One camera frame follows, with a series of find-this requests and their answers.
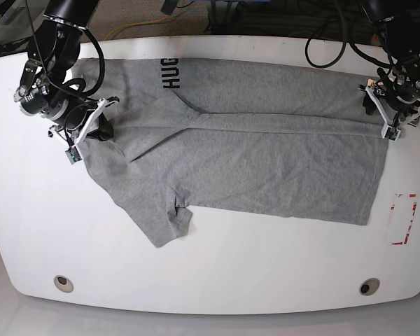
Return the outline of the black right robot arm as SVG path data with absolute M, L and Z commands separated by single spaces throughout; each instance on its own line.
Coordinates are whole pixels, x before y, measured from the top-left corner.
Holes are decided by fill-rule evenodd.
M 365 12 L 377 29 L 381 45 L 388 56 L 396 59 L 391 66 L 396 79 L 390 80 L 383 65 L 377 69 L 380 79 L 361 89 L 365 91 L 365 103 L 378 110 L 384 126 L 349 120 L 329 118 L 322 115 L 299 115 L 287 113 L 207 113 L 193 106 L 179 93 L 179 87 L 171 89 L 181 115 L 172 112 L 167 104 L 164 113 L 151 113 L 145 121 L 154 135 L 163 140 L 184 130 L 211 130 L 260 134 L 323 134 L 347 135 L 372 138 L 397 139 L 401 128 L 420 116 L 420 57 L 416 43 L 409 35 L 414 23 L 408 13 L 393 16 L 376 16 L 380 1 L 364 1 Z

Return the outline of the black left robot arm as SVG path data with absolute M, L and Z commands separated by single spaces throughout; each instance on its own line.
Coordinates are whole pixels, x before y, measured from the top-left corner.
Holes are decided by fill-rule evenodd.
M 45 19 L 32 29 L 20 86 L 15 100 L 31 115 L 58 102 L 74 105 L 91 102 L 104 81 L 104 54 L 88 29 L 97 1 L 49 1 Z M 414 116 L 420 109 L 420 56 L 418 24 L 404 1 L 361 1 L 360 7 L 371 22 L 389 61 L 383 63 L 356 47 L 340 1 L 335 1 L 340 21 L 342 47 L 351 47 L 364 60 L 375 64 L 379 80 L 371 97 L 383 97 L 399 118 Z M 78 60 L 80 39 L 87 36 L 99 59 L 99 77 L 87 90 L 83 80 L 65 81 L 67 70 Z

